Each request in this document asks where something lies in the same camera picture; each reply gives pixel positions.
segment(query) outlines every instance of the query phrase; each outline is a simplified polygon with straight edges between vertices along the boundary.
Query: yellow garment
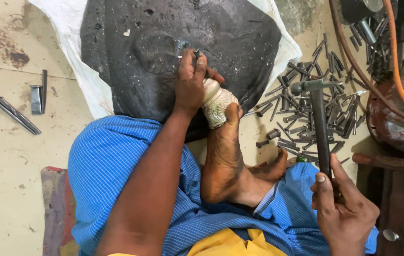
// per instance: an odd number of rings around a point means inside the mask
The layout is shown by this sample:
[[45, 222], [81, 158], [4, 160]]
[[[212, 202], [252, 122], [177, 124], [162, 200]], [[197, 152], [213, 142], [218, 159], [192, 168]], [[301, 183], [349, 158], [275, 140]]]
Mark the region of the yellow garment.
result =
[[[248, 229], [251, 241], [244, 241], [231, 229], [223, 229], [197, 242], [188, 256], [286, 256], [284, 252], [265, 241], [263, 232]], [[109, 256], [132, 256], [130, 254], [111, 254]]]

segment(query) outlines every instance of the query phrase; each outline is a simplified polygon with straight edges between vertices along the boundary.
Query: stained floor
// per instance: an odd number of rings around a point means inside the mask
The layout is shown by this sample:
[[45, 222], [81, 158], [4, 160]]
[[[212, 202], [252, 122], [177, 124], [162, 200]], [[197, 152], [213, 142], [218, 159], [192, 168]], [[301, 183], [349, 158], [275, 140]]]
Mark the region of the stained floor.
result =
[[[324, 32], [330, 49], [342, 56], [327, 1], [283, 0], [277, 5], [302, 49], [302, 61], [312, 59]], [[355, 56], [366, 67], [364, 49]], [[323, 70], [327, 68], [327, 63], [320, 64]], [[29, 86], [41, 83], [42, 69], [49, 71], [47, 110], [43, 116], [32, 116]], [[351, 84], [346, 91], [358, 90]], [[93, 119], [49, 19], [24, 0], [0, 0], [0, 96], [42, 131], [41, 135], [33, 136], [0, 110], [0, 255], [42, 255], [44, 207], [40, 170], [46, 166], [66, 168], [72, 142]], [[365, 102], [366, 96], [362, 96], [363, 106]], [[278, 153], [276, 139], [262, 149], [255, 147], [255, 142], [264, 140], [266, 132], [276, 126], [268, 121], [270, 114], [263, 118], [251, 115], [241, 121], [240, 144], [248, 165], [271, 160]], [[276, 116], [275, 120], [282, 118], [283, 115]], [[204, 162], [205, 141], [189, 146]], [[353, 152], [371, 152], [374, 148], [363, 124], [340, 151], [339, 158], [350, 157]], [[356, 165], [347, 161], [344, 167], [355, 179]]]

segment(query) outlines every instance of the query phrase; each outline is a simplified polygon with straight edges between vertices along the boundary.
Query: hammer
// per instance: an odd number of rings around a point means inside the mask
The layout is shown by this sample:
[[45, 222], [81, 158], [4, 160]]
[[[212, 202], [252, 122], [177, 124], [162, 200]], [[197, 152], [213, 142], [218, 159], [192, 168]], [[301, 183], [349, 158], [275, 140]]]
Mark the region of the hammer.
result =
[[319, 170], [325, 173], [331, 180], [332, 170], [330, 169], [330, 148], [327, 138], [327, 120], [324, 108], [324, 88], [341, 85], [342, 81], [329, 81], [327, 78], [320, 78], [310, 81], [295, 82], [289, 86], [289, 91], [298, 96], [302, 92], [310, 92], [311, 105], [316, 127], [316, 142], [319, 155]]

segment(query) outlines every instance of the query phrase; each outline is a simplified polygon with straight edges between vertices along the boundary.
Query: person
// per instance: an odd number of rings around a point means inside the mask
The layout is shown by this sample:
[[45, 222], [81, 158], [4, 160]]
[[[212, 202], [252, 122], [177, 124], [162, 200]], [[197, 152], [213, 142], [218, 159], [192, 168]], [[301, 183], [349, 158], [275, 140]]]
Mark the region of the person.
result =
[[77, 202], [72, 230], [80, 255], [342, 255], [374, 253], [379, 209], [331, 155], [335, 178], [310, 163], [286, 169], [287, 152], [247, 167], [239, 143], [242, 111], [210, 131], [198, 164], [184, 145], [202, 105], [208, 72], [184, 51], [176, 101], [164, 125], [127, 116], [89, 124], [74, 141], [68, 174]]

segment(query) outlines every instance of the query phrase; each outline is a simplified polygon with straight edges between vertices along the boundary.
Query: right hand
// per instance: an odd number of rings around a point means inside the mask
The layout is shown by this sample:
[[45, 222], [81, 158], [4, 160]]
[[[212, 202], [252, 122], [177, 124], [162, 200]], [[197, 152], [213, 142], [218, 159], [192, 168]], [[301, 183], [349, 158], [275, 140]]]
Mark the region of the right hand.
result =
[[[311, 206], [317, 210], [319, 228], [329, 243], [331, 255], [363, 255], [379, 208], [360, 193], [335, 154], [331, 154], [330, 166], [335, 176], [333, 186], [321, 172], [311, 186], [314, 192]], [[341, 197], [334, 198], [333, 187]]]

